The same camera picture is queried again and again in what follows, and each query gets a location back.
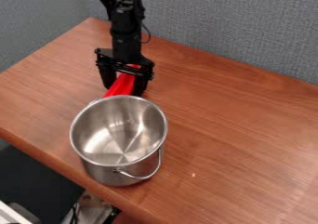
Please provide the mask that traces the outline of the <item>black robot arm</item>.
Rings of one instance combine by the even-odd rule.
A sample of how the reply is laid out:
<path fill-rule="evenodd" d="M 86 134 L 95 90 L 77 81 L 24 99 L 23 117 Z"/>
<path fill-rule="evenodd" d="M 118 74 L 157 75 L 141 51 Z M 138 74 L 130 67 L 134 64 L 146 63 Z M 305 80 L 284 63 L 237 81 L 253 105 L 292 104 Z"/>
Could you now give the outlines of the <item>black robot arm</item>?
<path fill-rule="evenodd" d="M 145 7 L 142 0 L 99 0 L 111 22 L 111 48 L 97 48 L 97 66 L 110 95 L 141 96 L 154 76 L 154 62 L 142 54 Z"/>

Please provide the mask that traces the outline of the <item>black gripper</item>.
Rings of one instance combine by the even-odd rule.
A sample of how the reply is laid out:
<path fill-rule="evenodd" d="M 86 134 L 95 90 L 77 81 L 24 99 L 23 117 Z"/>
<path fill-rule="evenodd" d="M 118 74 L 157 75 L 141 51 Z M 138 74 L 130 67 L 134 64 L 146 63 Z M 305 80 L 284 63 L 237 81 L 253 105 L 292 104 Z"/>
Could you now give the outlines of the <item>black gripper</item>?
<path fill-rule="evenodd" d="M 95 50 L 97 66 L 103 85 L 111 88 L 117 73 L 134 75 L 133 94 L 142 96 L 153 79 L 154 62 L 142 55 L 142 31 L 139 29 L 123 32 L 111 29 L 113 47 Z"/>

